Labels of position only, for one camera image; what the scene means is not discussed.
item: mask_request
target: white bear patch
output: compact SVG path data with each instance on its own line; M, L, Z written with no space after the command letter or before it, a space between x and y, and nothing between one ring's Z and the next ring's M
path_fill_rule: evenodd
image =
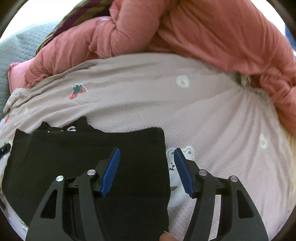
M177 171L175 162L174 162L174 151L176 148L168 148L166 150L166 156L168 159L168 167L170 174L170 201L168 207L176 207L184 204L190 198L190 196L185 192L179 173ZM181 149L186 159L194 161L194 152L191 146L187 146Z
M268 148L268 140L262 134L259 137L259 145L263 150Z

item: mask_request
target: jacket sleeve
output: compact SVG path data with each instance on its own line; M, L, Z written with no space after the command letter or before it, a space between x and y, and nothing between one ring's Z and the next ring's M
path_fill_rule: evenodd
M280 122L296 136L296 60L288 39L278 34L279 44L260 84L274 103Z
M106 18L97 25L90 51L97 53L99 58L144 51L171 1L115 1L110 8L112 19Z

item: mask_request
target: strawberry print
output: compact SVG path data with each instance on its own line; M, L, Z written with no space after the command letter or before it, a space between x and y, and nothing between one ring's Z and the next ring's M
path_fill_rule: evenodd
M9 118L10 118L10 116L8 115L8 116L5 118L5 121L4 121L4 122L5 122L5 123L8 122Z
M76 85L75 87L73 87L73 93L72 95L69 97L70 100L75 99L79 94L83 94L86 92L86 89L84 87L82 87L82 85Z

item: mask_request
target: blue serrated pad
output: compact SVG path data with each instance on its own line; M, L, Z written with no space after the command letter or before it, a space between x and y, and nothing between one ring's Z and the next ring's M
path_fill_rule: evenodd
M185 192L192 197L194 195L192 177L183 161L185 159L182 151L178 148L174 151L174 162L176 164L181 182Z
M117 148L109 162L106 171L102 177L102 187L100 190L101 196L105 197L110 192L112 183L117 172L117 168L120 162L120 150Z

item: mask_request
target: fingertip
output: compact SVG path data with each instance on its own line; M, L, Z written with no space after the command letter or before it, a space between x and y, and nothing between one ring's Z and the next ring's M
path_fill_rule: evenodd
M159 241L178 241L178 240L174 236L172 236L171 234L165 231L159 238Z

